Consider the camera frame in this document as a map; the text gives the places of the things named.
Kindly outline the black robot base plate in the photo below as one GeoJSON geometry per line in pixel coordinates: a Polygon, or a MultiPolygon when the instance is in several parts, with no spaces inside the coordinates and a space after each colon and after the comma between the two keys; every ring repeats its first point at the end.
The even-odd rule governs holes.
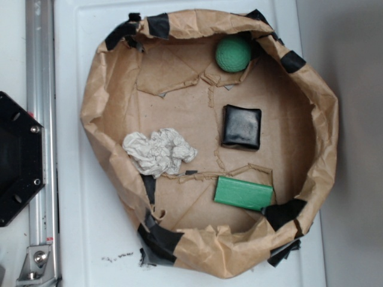
{"type": "Polygon", "coordinates": [[[1,92],[1,227],[6,227],[45,185],[44,128],[1,92]]]}

